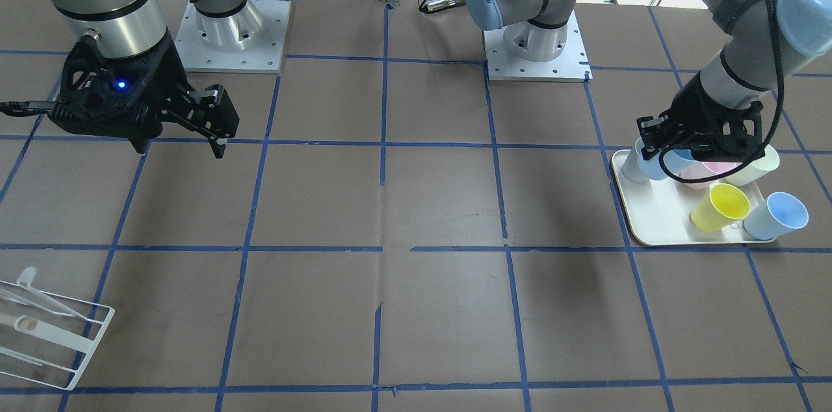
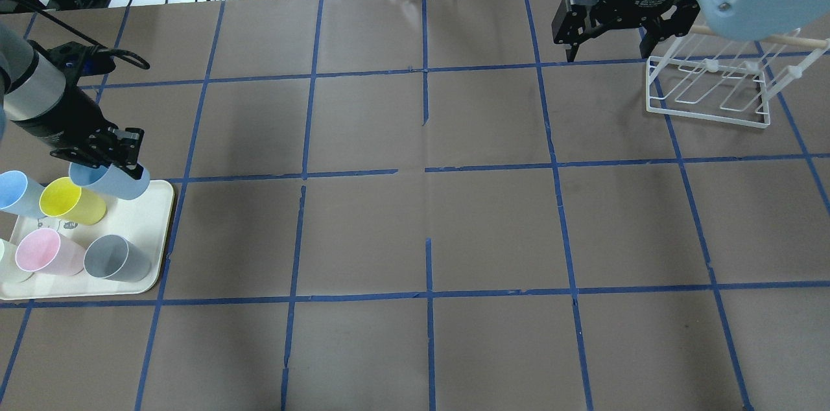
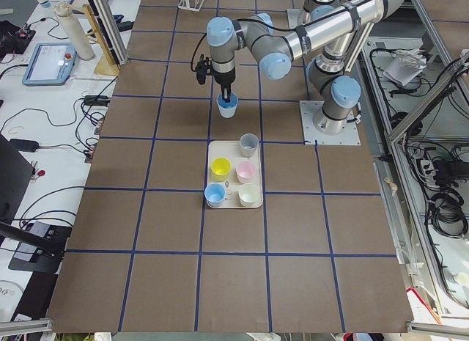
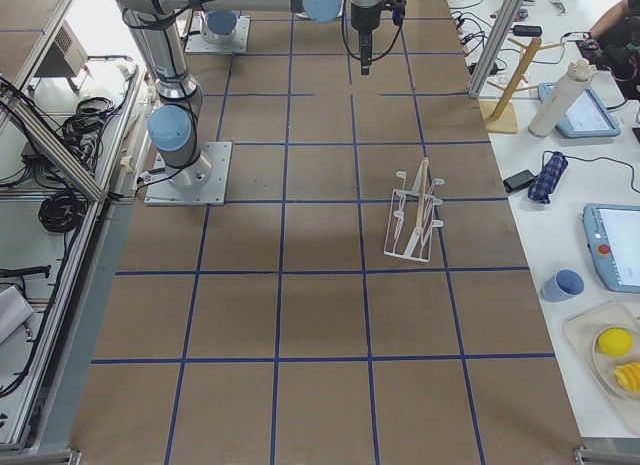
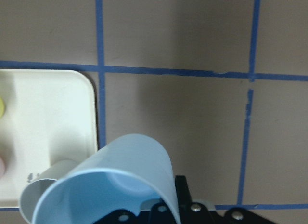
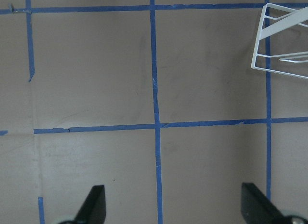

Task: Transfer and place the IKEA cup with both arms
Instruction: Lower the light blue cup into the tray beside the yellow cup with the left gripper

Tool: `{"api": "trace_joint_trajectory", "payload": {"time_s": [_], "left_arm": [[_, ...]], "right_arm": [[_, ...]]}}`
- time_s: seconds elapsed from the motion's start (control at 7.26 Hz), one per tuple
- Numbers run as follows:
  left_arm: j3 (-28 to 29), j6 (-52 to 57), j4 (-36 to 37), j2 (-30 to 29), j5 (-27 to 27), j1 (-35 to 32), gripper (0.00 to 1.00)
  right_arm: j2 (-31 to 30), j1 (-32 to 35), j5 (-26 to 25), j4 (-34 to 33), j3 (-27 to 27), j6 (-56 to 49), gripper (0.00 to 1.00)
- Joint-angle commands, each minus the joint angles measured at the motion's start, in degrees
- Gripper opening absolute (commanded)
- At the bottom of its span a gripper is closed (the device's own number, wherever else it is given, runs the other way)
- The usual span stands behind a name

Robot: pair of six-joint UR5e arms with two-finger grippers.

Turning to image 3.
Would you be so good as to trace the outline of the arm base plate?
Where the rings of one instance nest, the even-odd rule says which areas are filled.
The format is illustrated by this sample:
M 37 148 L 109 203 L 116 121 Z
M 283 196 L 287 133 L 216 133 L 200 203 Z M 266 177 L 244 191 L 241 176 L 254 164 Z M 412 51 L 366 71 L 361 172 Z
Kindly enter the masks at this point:
M 300 116 L 304 143 L 308 145 L 360 146 L 358 122 L 353 109 L 344 120 L 332 120 L 323 113 L 323 102 L 301 100 Z

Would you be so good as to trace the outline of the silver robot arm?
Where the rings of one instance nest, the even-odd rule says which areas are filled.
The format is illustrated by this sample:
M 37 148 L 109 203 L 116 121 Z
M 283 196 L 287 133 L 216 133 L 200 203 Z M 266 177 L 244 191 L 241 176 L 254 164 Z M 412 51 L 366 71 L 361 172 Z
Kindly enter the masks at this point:
M 308 78 L 324 102 L 313 116 L 314 127 L 325 134 L 341 133 L 361 96 L 358 82 L 347 75 L 374 24 L 394 13 L 404 0 L 304 0 L 297 25 L 280 29 L 270 16 L 257 14 L 231 20 L 215 17 L 207 24 L 208 57 L 191 67 L 199 84 L 213 76 L 221 87 L 218 104 L 237 105 L 235 51 L 247 48 L 271 80 L 285 77 L 292 63 L 321 49 L 308 66 Z
M 303 11 L 298 18 L 298 24 L 306 24 L 322 17 L 349 0 L 303 0 Z

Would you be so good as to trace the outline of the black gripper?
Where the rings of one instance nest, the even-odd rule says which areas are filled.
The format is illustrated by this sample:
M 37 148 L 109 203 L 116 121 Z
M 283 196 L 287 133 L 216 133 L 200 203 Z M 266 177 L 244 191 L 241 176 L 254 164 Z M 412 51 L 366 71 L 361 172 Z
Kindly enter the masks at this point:
M 221 86 L 221 99 L 226 99 L 226 94 L 228 94 L 228 102 L 232 100 L 232 88 L 231 85 L 235 81 L 235 70 L 230 70 L 229 72 L 218 72 L 213 71 L 215 81 Z

